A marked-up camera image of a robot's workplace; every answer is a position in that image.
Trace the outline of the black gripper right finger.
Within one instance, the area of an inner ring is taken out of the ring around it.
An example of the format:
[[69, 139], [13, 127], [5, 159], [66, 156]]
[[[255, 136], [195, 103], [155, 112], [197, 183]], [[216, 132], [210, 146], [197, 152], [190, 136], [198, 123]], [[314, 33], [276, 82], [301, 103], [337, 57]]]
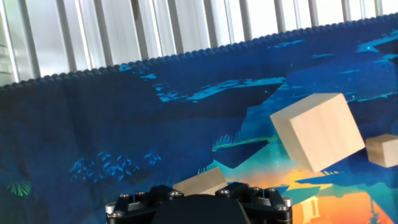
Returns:
[[293, 223], [292, 206], [285, 203], [275, 188], [262, 189], [233, 182], [218, 189], [215, 195], [238, 202], [244, 214], [255, 223]]

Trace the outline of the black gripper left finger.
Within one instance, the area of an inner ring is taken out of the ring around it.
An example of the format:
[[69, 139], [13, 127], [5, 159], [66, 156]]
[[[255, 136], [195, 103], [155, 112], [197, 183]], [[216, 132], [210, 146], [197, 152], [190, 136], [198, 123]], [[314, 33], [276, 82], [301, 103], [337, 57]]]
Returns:
[[159, 205], [183, 197], [182, 191], [166, 185], [152, 187], [148, 192], [120, 194], [117, 201], [105, 206], [106, 224], [149, 223]]

